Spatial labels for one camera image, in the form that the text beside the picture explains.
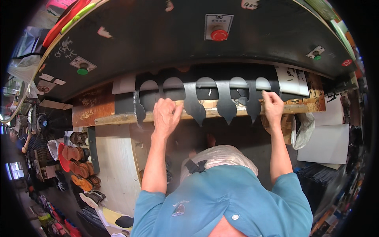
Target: red emergency stop button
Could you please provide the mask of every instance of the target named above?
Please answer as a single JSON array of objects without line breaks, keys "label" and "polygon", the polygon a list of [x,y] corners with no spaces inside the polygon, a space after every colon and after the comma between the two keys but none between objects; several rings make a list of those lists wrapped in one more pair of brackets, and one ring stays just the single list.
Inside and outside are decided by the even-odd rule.
[{"label": "red emergency stop button", "polygon": [[228,38],[228,33],[225,30],[215,30],[211,33],[211,38],[214,41],[223,41]]}]

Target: white chalk writing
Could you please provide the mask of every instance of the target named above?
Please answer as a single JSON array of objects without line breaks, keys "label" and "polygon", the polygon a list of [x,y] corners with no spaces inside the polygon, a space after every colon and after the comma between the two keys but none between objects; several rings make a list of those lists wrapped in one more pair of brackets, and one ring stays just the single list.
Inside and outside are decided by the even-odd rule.
[{"label": "white chalk writing", "polygon": [[71,50],[69,45],[72,44],[72,40],[70,40],[70,37],[67,37],[65,41],[62,42],[61,46],[58,49],[58,52],[54,54],[56,58],[60,58],[62,54],[64,54],[65,58],[68,58],[71,60],[71,57],[74,55],[78,55],[77,53],[74,53],[74,50]]}]

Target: blue shirt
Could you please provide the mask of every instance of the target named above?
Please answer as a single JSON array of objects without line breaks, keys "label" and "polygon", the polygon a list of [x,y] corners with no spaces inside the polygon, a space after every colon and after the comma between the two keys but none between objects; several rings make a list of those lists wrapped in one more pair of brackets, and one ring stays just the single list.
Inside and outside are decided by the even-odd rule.
[{"label": "blue shirt", "polygon": [[17,138],[17,140],[16,140],[16,147],[17,147],[17,149],[19,149],[20,151],[22,151],[22,148],[25,145],[27,138],[28,138],[28,134],[24,134],[24,135],[20,136],[20,139]]},{"label": "blue shirt", "polygon": [[307,237],[313,219],[295,173],[267,191],[251,169],[219,165],[188,176],[167,197],[141,191],[131,236],[208,236],[223,215],[245,235],[264,237]]}]

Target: person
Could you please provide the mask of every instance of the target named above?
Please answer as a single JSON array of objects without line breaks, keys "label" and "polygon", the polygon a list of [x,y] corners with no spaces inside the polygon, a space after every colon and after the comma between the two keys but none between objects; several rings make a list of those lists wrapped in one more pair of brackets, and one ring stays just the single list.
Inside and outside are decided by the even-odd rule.
[{"label": "person", "polygon": [[170,99],[155,103],[155,130],[132,237],[309,235],[313,216],[284,143],[283,101],[274,92],[263,91],[262,96],[271,130],[271,191],[261,185],[256,167],[240,151],[215,146],[190,158],[195,164],[206,158],[205,170],[201,172],[197,163],[198,172],[182,176],[179,187],[166,196],[166,142],[179,123],[183,105],[176,106]]},{"label": "person", "polygon": [[26,154],[28,149],[30,150],[30,143],[34,142],[34,137],[33,135],[35,134],[35,131],[32,131],[30,134],[22,134],[19,138],[18,133],[16,130],[11,130],[9,133],[9,138],[10,140],[16,144],[16,147],[19,151],[22,153]]}]

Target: green button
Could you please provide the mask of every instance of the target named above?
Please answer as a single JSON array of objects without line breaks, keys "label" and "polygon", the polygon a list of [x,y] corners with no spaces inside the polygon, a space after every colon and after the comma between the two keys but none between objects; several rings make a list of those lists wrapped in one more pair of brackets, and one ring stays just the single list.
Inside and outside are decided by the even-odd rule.
[{"label": "green button", "polygon": [[88,74],[87,69],[84,69],[84,68],[78,69],[77,72],[79,75],[87,75]]}]

